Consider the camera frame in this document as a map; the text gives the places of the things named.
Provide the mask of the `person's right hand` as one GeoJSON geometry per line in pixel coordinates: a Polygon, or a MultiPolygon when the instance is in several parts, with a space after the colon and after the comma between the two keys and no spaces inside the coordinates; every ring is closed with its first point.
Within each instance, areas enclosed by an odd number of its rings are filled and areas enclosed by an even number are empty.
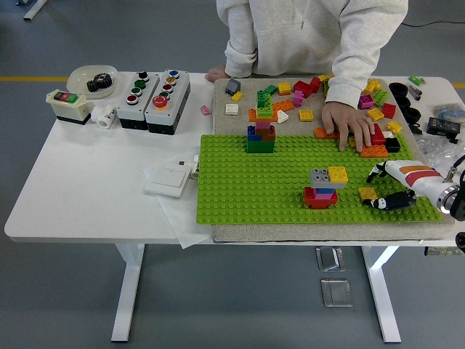
{"type": "Polygon", "coordinates": [[[229,79],[230,76],[226,74],[225,71],[226,65],[220,65],[214,68],[211,68],[206,74],[205,79],[210,82],[215,82],[218,79],[229,79]]]}

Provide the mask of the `robot right hand white shell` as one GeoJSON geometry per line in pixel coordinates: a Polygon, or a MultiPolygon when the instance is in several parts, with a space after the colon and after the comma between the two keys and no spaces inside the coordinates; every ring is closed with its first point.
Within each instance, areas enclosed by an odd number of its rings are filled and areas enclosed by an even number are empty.
{"type": "Polygon", "coordinates": [[[392,211],[414,206],[416,197],[424,196],[440,209],[441,189],[447,186],[443,185],[442,175],[433,168],[416,160],[391,160],[377,164],[371,170],[366,182],[372,182],[377,175],[393,177],[405,187],[405,190],[383,198],[364,199],[364,204],[383,211],[392,211]]]}

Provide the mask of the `person's left hand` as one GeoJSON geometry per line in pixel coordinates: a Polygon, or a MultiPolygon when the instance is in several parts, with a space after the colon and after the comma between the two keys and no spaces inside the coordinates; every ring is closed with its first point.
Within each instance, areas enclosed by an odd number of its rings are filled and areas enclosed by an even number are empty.
{"type": "Polygon", "coordinates": [[[327,134],[332,134],[335,127],[339,130],[339,150],[344,151],[349,131],[354,133],[356,150],[361,152],[363,146],[371,146],[371,135],[375,129],[373,121],[350,105],[327,102],[322,109],[323,126],[327,134]]]}

